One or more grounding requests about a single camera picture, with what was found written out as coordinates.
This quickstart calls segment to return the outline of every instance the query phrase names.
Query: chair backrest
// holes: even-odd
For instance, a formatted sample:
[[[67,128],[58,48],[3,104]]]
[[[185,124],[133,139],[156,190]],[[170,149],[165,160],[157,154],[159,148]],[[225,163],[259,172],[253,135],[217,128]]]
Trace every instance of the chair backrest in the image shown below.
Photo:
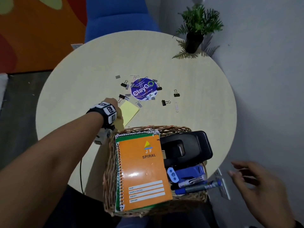
[[[86,0],[88,19],[110,15],[147,14],[145,0]]]

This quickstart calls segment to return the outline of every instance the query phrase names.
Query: white label line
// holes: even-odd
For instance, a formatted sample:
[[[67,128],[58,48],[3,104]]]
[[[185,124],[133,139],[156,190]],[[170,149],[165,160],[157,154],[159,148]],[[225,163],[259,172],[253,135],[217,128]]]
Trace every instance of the white label line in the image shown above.
[[[163,196],[163,195],[165,195],[165,192],[160,192],[157,194],[150,194],[150,195],[143,196],[140,198],[130,199],[130,203],[135,203],[135,202],[139,202],[139,201],[146,200],[146,199],[152,199],[152,198],[156,198],[156,197]]]
[[[133,195],[130,195],[129,198],[130,199],[137,198],[137,197],[140,197],[140,196],[144,196],[144,195],[148,195],[148,194],[154,194],[154,193],[158,193],[158,192],[162,192],[162,191],[165,191],[165,189],[164,188],[159,188],[159,189],[156,189],[156,190],[150,190],[150,191],[146,191],[146,192],[143,192],[143,193],[133,194]]]
[[[135,194],[135,193],[139,193],[139,192],[143,192],[143,191],[147,191],[147,190],[153,190],[153,189],[161,188],[161,187],[164,187],[164,185],[159,184],[159,185],[149,186],[149,187],[146,187],[146,188],[141,188],[141,189],[138,189],[138,190],[131,190],[131,191],[129,191],[129,194]]]
[[[149,182],[149,183],[146,183],[146,184],[141,184],[141,185],[137,185],[137,186],[131,186],[131,187],[129,187],[129,190],[134,190],[134,189],[138,189],[138,188],[142,188],[142,187],[146,187],[146,186],[151,186],[151,185],[156,185],[156,184],[161,184],[161,183],[163,183],[162,180],[154,181],[154,182]]]

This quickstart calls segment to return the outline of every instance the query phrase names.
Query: red painted shape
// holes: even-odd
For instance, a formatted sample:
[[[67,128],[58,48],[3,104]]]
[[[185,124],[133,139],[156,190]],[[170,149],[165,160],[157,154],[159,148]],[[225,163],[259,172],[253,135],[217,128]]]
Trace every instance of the red painted shape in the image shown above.
[[[0,73],[11,73],[17,64],[17,55],[12,46],[0,34]]]
[[[87,10],[85,0],[67,0],[77,18],[86,26]]]

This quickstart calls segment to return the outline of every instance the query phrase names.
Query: purple round sticker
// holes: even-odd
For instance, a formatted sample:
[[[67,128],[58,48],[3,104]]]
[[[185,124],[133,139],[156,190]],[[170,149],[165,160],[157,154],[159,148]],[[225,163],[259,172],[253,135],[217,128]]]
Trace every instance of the purple round sticker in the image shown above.
[[[151,100],[157,94],[157,84],[149,78],[140,78],[134,81],[131,94],[141,101]]]

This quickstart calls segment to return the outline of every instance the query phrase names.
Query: yellow triangle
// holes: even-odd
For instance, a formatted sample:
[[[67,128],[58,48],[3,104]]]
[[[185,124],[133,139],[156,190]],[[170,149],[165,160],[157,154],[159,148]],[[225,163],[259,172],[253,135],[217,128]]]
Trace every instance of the yellow triangle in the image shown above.
[[[148,141],[146,141],[145,148],[149,147],[149,146],[150,146],[150,143]]]

